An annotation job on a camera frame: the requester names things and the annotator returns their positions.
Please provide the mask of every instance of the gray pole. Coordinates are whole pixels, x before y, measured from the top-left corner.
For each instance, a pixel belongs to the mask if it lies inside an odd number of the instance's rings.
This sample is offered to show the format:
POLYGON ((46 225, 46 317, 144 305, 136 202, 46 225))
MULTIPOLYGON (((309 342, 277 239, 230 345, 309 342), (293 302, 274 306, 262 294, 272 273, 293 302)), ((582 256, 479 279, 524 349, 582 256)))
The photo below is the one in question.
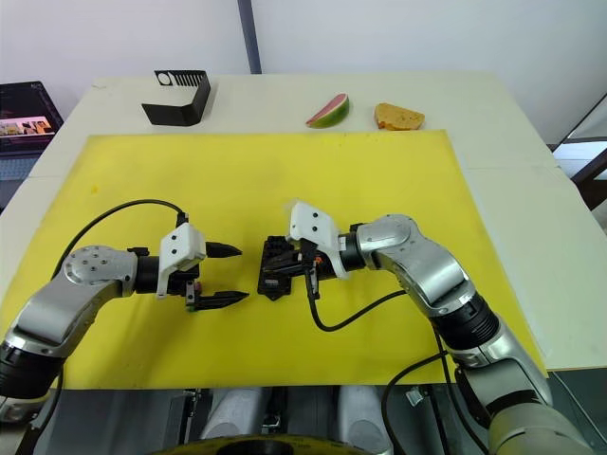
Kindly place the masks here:
POLYGON ((250 74, 262 74, 262 64, 259 60, 259 48, 257 47, 257 35, 255 34, 255 21, 253 20, 253 8, 250 0, 238 0, 238 11, 240 12, 240 23, 245 35, 250 74))

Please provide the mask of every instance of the watermelon slice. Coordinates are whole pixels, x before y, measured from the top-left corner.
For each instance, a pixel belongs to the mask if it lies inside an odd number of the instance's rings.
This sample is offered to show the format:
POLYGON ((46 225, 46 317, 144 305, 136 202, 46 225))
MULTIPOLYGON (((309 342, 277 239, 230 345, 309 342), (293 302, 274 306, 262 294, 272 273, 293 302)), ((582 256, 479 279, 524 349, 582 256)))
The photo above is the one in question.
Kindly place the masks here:
POLYGON ((341 122, 349 111, 350 100, 345 93, 340 93, 305 124, 310 128, 328 128, 341 122))

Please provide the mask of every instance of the black wire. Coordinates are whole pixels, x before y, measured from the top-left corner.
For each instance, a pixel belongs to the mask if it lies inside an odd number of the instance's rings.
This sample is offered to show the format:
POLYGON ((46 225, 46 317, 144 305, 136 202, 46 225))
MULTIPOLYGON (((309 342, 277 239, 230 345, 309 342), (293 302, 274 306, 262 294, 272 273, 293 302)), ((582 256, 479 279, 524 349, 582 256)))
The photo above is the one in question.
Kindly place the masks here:
POLYGON ((95 218, 88 225, 86 225, 85 227, 83 227, 80 230, 80 232, 78 232, 76 234, 76 236, 72 239, 72 241, 69 243, 69 245, 65 248, 63 254, 59 258, 59 261, 57 262, 57 265, 55 265, 55 270, 53 270, 53 275, 52 275, 51 278, 55 278, 55 276, 60 272, 62 264, 64 263, 65 258, 71 252, 71 250, 74 249, 74 246, 80 241, 80 239, 84 236, 84 234, 86 232, 88 232, 93 226, 95 226, 99 221, 107 218, 112 213, 116 213, 119 210, 126 209, 127 207, 138 206, 138 205, 141 205, 141 204, 158 204, 160 206, 169 207, 169 208, 175 210, 177 213, 184 213, 184 211, 182 209, 180 209, 178 206, 176 206, 175 204, 172 204, 172 203, 167 202, 167 201, 163 201, 161 199, 137 199, 135 201, 125 202, 124 204, 120 204, 119 206, 115 206, 113 209, 110 209, 110 210, 106 211, 105 213, 102 213, 101 215, 99 215, 97 218, 95 218))
POLYGON ((582 117, 582 118, 581 118, 581 120, 580 120, 578 123, 576 123, 576 126, 574 126, 574 127, 571 129, 571 131, 570 131, 569 133, 567 133, 567 136, 565 136, 563 139, 561 139, 561 141, 560 141, 560 142, 559 142, 557 145, 561 145, 561 144, 563 144, 563 142, 564 142, 565 140, 567 140, 567 139, 568 139, 568 138, 569 138, 569 137, 570 137, 570 136, 571 136, 571 135, 572 135, 572 134, 573 134, 573 133, 574 133, 574 132, 575 132, 575 131, 576 131, 576 130, 579 128, 579 126, 580 126, 580 125, 581 125, 581 124, 582 124, 582 123, 583 123, 583 122, 584 122, 584 121, 585 121, 585 120, 586 120, 586 119, 587 119, 587 118, 588 118, 588 117, 589 117, 589 116, 590 116, 590 115, 593 113, 593 111, 594 111, 595 109, 597 109, 597 108, 598 108, 598 106, 599 106, 599 105, 600 105, 600 104, 601 104, 601 103, 602 103, 602 102, 603 102, 605 99, 607 99, 607 93, 605 93, 605 94, 604 94, 604 95, 603 95, 603 96, 600 98, 600 100, 598 100, 598 101, 595 103, 595 105, 594 105, 594 106, 592 106, 592 107, 590 108, 590 110, 589 110, 589 111, 586 113, 586 115, 585 115, 584 117, 582 117))
MULTIPOLYGON (((88 232, 93 226, 95 226, 99 221, 104 220, 105 218, 110 216, 112 213, 116 213, 119 210, 126 209, 127 207, 138 206, 141 204, 157 204, 157 205, 169 207, 169 208, 175 210, 177 212, 177 215, 185 214, 185 212, 182 209, 180 209, 178 206, 176 206, 175 204, 172 204, 167 201, 163 201, 161 199, 137 199, 134 201, 125 202, 124 204, 120 204, 119 206, 115 206, 114 208, 112 208, 112 209, 102 213, 98 217, 96 217, 93 221, 91 221, 89 224, 87 224, 85 227, 83 227, 76 234, 76 236, 67 245, 67 247, 65 248, 61 257, 59 258, 59 261, 55 265, 55 269, 53 270, 53 274, 50 278, 53 279, 53 278, 55 278, 55 276, 57 276, 57 274, 61 271, 61 267, 62 267, 67 255, 69 255, 69 253, 72 251, 74 246, 80 241, 80 239, 84 236, 84 234, 86 232, 88 232)), ((31 452, 33 452, 33 448, 35 448, 36 443, 38 442, 38 439, 40 438, 40 436, 42 435, 42 433, 45 431, 46 427, 48 426, 48 423, 50 422, 50 419, 52 418, 53 413, 55 412, 55 409, 57 409, 57 404, 59 403, 59 397, 61 396, 61 392, 62 392, 63 388, 64 388, 64 367, 62 366, 61 369, 59 370, 59 375, 57 376, 57 389, 55 390, 55 394, 53 395, 52 401, 50 402, 50 407, 48 408, 48 412, 46 413, 45 420, 43 420, 42 424, 38 428, 34 428, 32 425, 30 425, 28 428, 29 435, 24 435, 24 441, 29 440, 29 442, 32 443, 31 452)))
POLYGON ((319 316, 319 310, 316 307, 316 299, 314 298, 314 291, 312 290, 312 278, 310 276, 309 271, 305 272, 305 284, 306 284, 306 288, 307 288, 307 299, 310 304, 310 312, 312 313, 312 318, 314 319, 314 323, 316 323, 316 326, 324 332, 335 332, 336 330, 342 329, 343 327, 354 322, 361 316, 369 313, 374 308, 380 306, 386 300, 393 299, 394 297, 398 297, 398 296, 404 296, 407 294, 407 292, 403 291, 403 290, 393 292, 392 294, 383 296, 381 299, 377 299, 373 303, 368 304, 361 310, 357 311, 350 318, 343 320, 339 324, 324 325, 324 323, 322 323, 322 321, 321 321, 321 317, 319 316))
POLYGON ((443 447, 443 453, 445 455, 451 455, 449 438, 447 437, 447 432, 445 431, 445 426, 443 425, 443 419, 440 417, 440 409, 438 408, 438 402, 436 401, 433 386, 428 386, 428 397, 430 398, 430 404, 432 405, 432 413, 434 414, 434 421, 436 422, 436 429, 438 430, 440 444, 443 447))
POLYGON ((396 438, 396 433, 390 424, 390 418, 388 417, 388 395, 390 395, 390 391, 392 391, 392 388, 396 385, 396 383, 406 374, 428 365, 439 358, 445 358, 445 355, 447 355, 447 351, 443 351, 441 349, 439 353, 431 355, 428 358, 424 358, 423 360, 408 366, 402 372, 393 377, 384 389, 383 394, 381 395, 381 418, 383 419, 383 425, 386 427, 386 431, 388 432, 388 437, 390 438, 390 441, 392 441, 392 445, 395 447, 395 455, 406 455, 406 452, 405 449, 400 445, 400 442, 396 438))
MULTIPOLYGON (((443 343, 440 340, 440 335, 438 335, 438 332, 436 332, 436 330, 434 330, 434 337, 436 338, 436 344, 438 345, 438 350, 442 352, 443 343)), ((468 423, 468 420, 466 420, 466 417, 464 416, 464 412, 460 408, 459 403, 455 397, 455 391, 453 390, 453 384, 451 382, 451 374, 449 373, 449 368, 447 367, 447 359, 445 357, 442 357, 441 362, 443 364, 443 373, 445 374, 445 380, 447 381, 447 392, 449 393, 449 398, 451 399, 451 402, 453 403, 453 407, 455 408, 457 417, 459 417, 459 420, 462 423, 462 426, 464 427, 464 429, 466 430, 466 432, 468 433, 470 438, 472 438, 472 441, 474 441, 474 443, 478 446, 478 448, 481 449, 481 451, 483 453, 488 454, 489 452, 487 450, 487 447, 485 446, 483 441, 481 441, 481 439, 478 437, 478 435, 474 432, 474 430, 468 423)))
POLYGON ((59 403, 59 397, 61 396, 61 392, 64 389, 64 367, 62 366, 59 370, 59 375, 57 376, 57 389, 55 389, 55 394, 53 396, 53 401, 50 403, 50 408, 48 408, 48 412, 46 413, 45 420, 42 421, 42 424, 38 427, 38 431, 42 434, 46 427, 48 426, 48 422, 50 422, 55 409, 57 408, 57 404, 59 403))

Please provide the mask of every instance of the white table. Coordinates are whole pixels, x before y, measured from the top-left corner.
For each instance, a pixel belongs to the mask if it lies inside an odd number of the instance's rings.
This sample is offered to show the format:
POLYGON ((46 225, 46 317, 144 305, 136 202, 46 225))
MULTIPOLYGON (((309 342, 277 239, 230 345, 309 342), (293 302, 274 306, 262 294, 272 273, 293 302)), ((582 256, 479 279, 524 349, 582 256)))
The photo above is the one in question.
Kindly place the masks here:
POLYGON ((607 237, 499 81, 480 72, 213 76, 202 121, 153 126, 142 102, 185 104, 192 88, 153 77, 96 81, 0 216, 0 296, 89 135, 311 132, 339 92, 352 110, 332 131, 373 131, 376 103, 447 130, 487 231, 549 369, 607 365, 607 237))

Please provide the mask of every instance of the yellow mat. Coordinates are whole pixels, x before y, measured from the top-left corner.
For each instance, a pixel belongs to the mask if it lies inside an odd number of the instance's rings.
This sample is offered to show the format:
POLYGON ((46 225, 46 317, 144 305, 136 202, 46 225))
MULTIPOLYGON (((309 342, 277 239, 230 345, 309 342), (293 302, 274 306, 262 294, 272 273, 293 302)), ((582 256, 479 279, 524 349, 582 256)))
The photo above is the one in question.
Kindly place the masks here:
MULTIPOLYGON (((390 300, 336 333, 314 325, 304 279, 277 301, 256 294, 262 246, 287 233, 287 204, 301 198, 340 229, 386 213, 412 216, 447 247, 491 307, 540 362, 533 338, 469 194, 445 132, 242 136, 91 137, 36 232, 1 311, 7 329, 45 284, 63 248, 117 204, 161 198, 178 204, 210 241, 244 255, 202 264, 205 291, 237 289, 230 308, 187 313, 182 298, 112 300, 66 363, 70 389, 243 385, 385 384, 436 352, 430 324, 409 297, 390 300)), ((175 213, 139 206, 94 227, 80 246, 148 246, 175 213)), ((361 270, 321 282, 321 317, 336 323, 397 290, 389 272, 361 270)), ((438 362, 407 382, 443 381, 438 362)))

